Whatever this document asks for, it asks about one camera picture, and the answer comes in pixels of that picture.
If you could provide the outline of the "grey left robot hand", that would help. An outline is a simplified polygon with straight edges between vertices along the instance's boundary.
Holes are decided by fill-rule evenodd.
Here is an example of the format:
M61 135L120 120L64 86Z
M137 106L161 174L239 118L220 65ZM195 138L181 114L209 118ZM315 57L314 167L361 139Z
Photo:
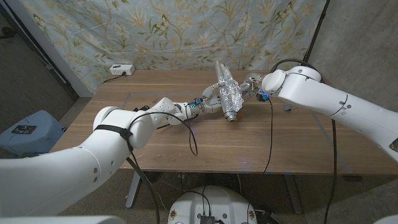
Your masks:
M199 109L203 113L215 113L221 110L220 91L217 83L208 86L201 95Z

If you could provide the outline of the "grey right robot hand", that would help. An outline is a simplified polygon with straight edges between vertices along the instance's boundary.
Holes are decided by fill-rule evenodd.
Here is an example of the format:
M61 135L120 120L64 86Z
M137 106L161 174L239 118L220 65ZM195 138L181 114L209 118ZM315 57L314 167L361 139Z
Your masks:
M264 77L265 75L261 75L260 73L249 73L246 75L242 84L239 85L239 91L244 100L264 94L262 90L262 80Z

